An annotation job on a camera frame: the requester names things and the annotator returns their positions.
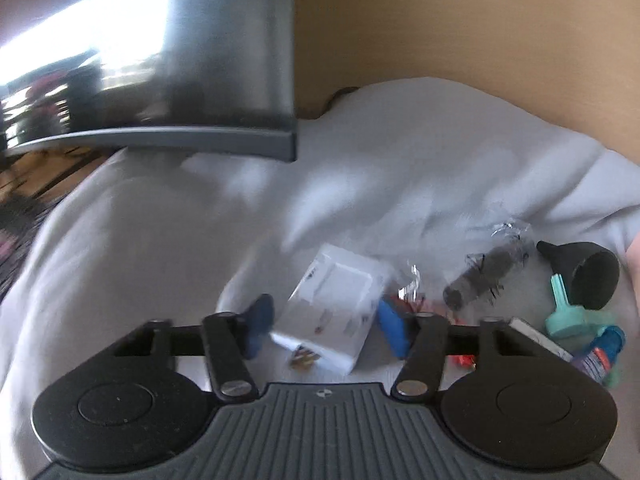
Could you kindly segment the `red connector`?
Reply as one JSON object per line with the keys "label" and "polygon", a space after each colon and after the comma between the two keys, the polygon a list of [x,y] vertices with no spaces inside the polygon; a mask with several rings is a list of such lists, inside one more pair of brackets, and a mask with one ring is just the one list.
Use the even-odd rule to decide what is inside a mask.
{"label": "red connector", "polygon": [[404,360],[416,339],[419,315],[436,314],[454,325],[470,325],[471,321],[446,305],[446,280],[439,271],[406,261],[400,268],[397,289],[400,315],[400,336],[394,353]]}

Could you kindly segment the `black device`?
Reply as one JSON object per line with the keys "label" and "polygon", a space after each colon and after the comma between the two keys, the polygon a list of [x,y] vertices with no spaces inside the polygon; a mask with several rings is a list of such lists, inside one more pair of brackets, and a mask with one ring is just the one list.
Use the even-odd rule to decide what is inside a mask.
{"label": "black device", "polygon": [[487,234],[489,245],[481,252],[467,254],[463,272],[442,291],[444,304],[454,312],[461,312],[477,300],[496,299],[503,281],[526,266],[534,249],[532,228],[521,220],[509,219],[472,232]]}

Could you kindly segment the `white product box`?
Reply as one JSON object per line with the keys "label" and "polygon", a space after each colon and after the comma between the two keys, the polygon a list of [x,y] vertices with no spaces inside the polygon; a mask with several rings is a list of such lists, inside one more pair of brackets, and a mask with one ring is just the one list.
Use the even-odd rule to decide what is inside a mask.
{"label": "white product box", "polygon": [[322,367],[351,373],[392,274],[381,260],[322,245],[277,315],[272,341],[292,352],[310,351]]}

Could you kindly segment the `teal plastic funnel tool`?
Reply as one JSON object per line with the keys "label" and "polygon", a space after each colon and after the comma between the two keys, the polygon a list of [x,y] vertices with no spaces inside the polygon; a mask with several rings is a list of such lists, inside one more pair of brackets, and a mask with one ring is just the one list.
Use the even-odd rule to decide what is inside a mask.
{"label": "teal plastic funnel tool", "polygon": [[571,304],[560,274],[553,274],[550,284],[555,309],[544,320],[544,327],[552,339],[600,334],[606,326],[616,324],[616,317],[611,312],[588,310],[579,304]]}

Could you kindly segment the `pink blue tube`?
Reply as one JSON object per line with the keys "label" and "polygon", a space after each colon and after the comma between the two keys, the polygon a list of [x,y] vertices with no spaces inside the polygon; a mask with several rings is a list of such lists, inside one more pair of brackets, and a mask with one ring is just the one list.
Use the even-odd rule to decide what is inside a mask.
{"label": "pink blue tube", "polygon": [[605,326],[587,347],[574,356],[570,364],[598,384],[604,384],[625,344],[626,335],[621,328],[616,325]]}

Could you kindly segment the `black funnel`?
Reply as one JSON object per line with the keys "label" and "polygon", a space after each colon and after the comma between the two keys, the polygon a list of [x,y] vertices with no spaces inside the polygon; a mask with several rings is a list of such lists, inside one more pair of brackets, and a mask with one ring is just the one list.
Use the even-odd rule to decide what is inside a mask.
{"label": "black funnel", "polygon": [[541,240],[536,248],[554,274],[560,274],[570,304],[603,309],[616,291],[620,263],[610,250],[593,242],[555,245]]}

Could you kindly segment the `grey cloth table cover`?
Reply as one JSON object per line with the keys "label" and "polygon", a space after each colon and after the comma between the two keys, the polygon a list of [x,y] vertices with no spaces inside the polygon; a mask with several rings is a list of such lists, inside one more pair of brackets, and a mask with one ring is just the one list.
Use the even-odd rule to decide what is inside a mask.
{"label": "grey cloth table cover", "polygon": [[122,151],[56,206],[1,305],[1,474],[47,466],[38,394],[154,318],[196,324],[284,304],[332,244],[436,286],[506,219],[620,254],[639,231],[639,168],[589,136],[463,84],[363,88],[299,128],[298,159]]}

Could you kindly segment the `curved monitor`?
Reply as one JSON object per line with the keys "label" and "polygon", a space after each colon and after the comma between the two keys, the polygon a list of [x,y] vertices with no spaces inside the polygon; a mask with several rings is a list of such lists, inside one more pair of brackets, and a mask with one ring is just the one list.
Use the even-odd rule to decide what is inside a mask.
{"label": "curved monitor", "polygon": [[296,157],[293,0],[1,0],[1,145]]}

